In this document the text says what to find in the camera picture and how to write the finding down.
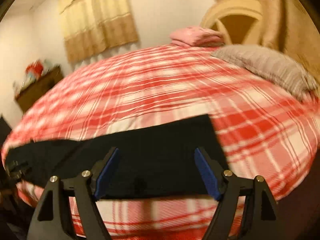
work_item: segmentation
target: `curtain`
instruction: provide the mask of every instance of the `curtain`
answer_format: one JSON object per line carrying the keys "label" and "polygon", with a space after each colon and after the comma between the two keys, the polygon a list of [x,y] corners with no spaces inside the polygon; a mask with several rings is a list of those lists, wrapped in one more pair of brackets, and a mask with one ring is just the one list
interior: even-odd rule
{"label": "curtain", "polygon": [[128,0],[59,0],[70,63],[138,41]]}

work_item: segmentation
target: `gray pillow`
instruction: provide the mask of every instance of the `gray pillow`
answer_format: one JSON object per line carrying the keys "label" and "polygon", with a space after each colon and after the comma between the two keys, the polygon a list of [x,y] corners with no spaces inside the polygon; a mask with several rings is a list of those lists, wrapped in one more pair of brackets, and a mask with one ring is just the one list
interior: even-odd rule
{"label": "gray pillow", "polygon": [[301,64],[276,50],[258,45],[229,45],[214,51],[212,56],[246,68],[252,73],[284,88],[298,100],[318,85]]}

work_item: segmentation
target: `dresser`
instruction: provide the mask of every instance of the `dresser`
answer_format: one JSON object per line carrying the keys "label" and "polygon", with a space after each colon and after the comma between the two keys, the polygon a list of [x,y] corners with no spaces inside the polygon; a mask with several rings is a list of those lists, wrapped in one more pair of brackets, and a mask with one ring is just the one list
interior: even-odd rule
{"label": "dresser", "polygon": [[15,100],[23,113],[33,106],[40,97],[53,88],[61,79],[63,79],[63,75],[60,66],[55,66],[47,74],[41,76],[37,81],[21,91]]}

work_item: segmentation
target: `red object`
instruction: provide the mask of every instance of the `red object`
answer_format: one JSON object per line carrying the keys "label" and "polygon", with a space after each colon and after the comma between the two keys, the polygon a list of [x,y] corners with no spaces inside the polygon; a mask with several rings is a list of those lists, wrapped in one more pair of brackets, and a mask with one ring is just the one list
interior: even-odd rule
{"label": "red object", "polygon": [[[271,82],[210,56],[213,50],[166,45],[80,68],[25,113],[3,146],[3,162],[10,147],[31,139],[86,140],[209,113],[236,175],[261,174],[275,198],[283,198],[308,174],[316,155],[319,101],[300,103]],[[43,192],[25,181],[17,187],[32,204]],[[69,200],[76,232],[84,234],[75,200]],[[203,236],[217,202],[185,196],[102,200],[98,206],[116,239],[190,240]],[[242,210],[240,198],[232,233]]]}
{"label": "red object", "polygon": [[41,77],[43,71],[43,65],[40,62],[40,60],[37,60],[35,63],[31,63],[30,65],[28,65],[28,67],[26,68],[26,74],[28,73],[33,73],[34,76],[36,77],[36,79]]}

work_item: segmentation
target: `black fabric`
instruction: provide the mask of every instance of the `black fabric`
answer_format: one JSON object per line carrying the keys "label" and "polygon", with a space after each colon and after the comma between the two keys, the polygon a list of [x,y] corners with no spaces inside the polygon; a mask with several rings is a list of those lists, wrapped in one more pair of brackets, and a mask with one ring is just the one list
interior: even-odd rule
{"label": "black fabric", "polygon": [[5,217],[0,213],[0,234],[1,239],[20,240],[9,228]]}
{"label": "black fabric", "polygon": [[105,198],[207,194],[194,163],[198,146],[228,168],[208,115],[86,141],[29,143],[11,149],[6,164],[27,161],[32,171],[26,180],[45,187],[52,175],[65,179],[90,170],[112,146],[120,149],[121,161]]}

